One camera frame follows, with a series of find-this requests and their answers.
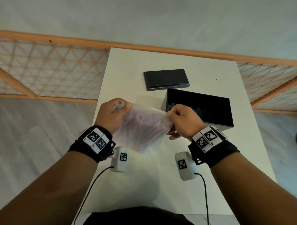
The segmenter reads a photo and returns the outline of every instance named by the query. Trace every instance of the transparent plastic wrap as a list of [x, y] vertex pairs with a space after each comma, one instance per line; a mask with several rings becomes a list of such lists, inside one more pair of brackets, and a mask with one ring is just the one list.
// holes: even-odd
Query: transparent plastic wrap
[[[123, 104], [118, 104], [113, 109], [117, 111], [122, 107]], [[170, 131], [172, 125], [166, 112], [133, 103], [113, 140], [118, 146], [144, 152]]]

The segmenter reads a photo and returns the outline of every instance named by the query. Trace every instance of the cable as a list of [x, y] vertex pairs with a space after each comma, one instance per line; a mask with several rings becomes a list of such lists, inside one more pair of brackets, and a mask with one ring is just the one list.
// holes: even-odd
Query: cable
[[207, 213], [207, 225], [209, 225], [209, 215], [208, 215], [208, 205], [207, 205], [207, 195], [206, 195], [206, 184], [205, 184], [205, 180], [204, 180], [203, 176], [200, 173], [194, 173], [194, 174], [200, 175], [201, 178], [203, 179], [204, 189], [205, 189], [205, 203], [206, 203], [206, 213]]
[[87, 193], [85, 199], [83, 200], [83, 203], [82, 203], [82, 205], [81, 205], [81, 207], [80, 207], [80, 209], [79, 209], [79, 211], [78, 211], [78, 214], [76, 215], [76, 217], [75, 217], [75, 219], [74, 219], [73, 225], [75, 225], [76, 219], [77, 219], [78, 215], [80, 214], [81, 209], [83, 208], [83, 205], [85, 204], [85, 201], [86, 201], [86, 199], [87, 199], [87, 197], [88, 197], [88, 195], [89, 195], [89, 193], [90, 193], [90, 191], [91, 191], [91, 189], [92, 189], [92, 186], [94, 185], [95, 181], [97, 180], [97, 178], [98, 178], [104, 171], [106, 171], [107, 169], [111, 169], [111, 168], [113, 168], [113, 167], [107, 167], [107, 168], [105, 168], [105, 169], [104, 169], [104, 170], [103, 170], [103, 171], [102, 171], [102, 172], [95, 178], [95, 180], [93, 181], [93, 183], [92, 183], [92, 185], [91, 185], [91, 187], [90, 187], [90, 189], [89, 189], [89, 191], [88, 191], [88, 193]]

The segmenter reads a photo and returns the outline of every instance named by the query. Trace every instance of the white table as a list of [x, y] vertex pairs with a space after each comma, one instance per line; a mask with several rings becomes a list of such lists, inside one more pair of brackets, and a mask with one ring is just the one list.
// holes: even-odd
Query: white table
[[[103, 102], [121, 97], [160, 109], [166, 90], [146, 91], [144, 71], [185, 69], [189, 88], [182, 90], [230, 99], [234, 127], [224, 133], [241, 153], [275, 181], [256, 120], [235, 62], [112, 48], [95, 115]], [[200, 178], [182, 181], [174, 154], [187, 151], [189, 141], [170, 141], [147, 154], [131, 151], [125, 173], [106, 171], [96, 183], [83, 211], [109, 211], [148, 205], [182, 214], [206, 214]], [[96, 175], [110, 165], [99, 163]], [[233, 214], [206, 164], [198, 166], [207, 185], [210, 214]]]

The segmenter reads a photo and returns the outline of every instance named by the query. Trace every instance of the black box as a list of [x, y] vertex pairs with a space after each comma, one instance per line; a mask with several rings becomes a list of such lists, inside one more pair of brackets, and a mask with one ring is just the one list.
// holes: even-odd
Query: black box
[[229, 98], [169, 88], [161, 110], [168, 112], [176, 104], [191, 107], [206, 125], [220, 131], [234, 126]]
[[146, 71], [143, 74], [147, 91], [187, 88], [190, 86], [184, 69]]

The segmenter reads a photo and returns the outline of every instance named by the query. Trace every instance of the wrist strap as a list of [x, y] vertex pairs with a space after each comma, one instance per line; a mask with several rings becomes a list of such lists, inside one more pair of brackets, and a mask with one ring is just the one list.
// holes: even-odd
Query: wrist strap
[[77, 151], [83, 153], [99, 163], [110, 156], [115, 145], [108, 130], [101, 126], [92, 126], [79, 136], [70, 146], [68, 152]]
[[223, 158], [240, 152], [216, 127], [210, 126], [198, 132], [188, 146], [197, 165], [205, 162], [211, 168]]

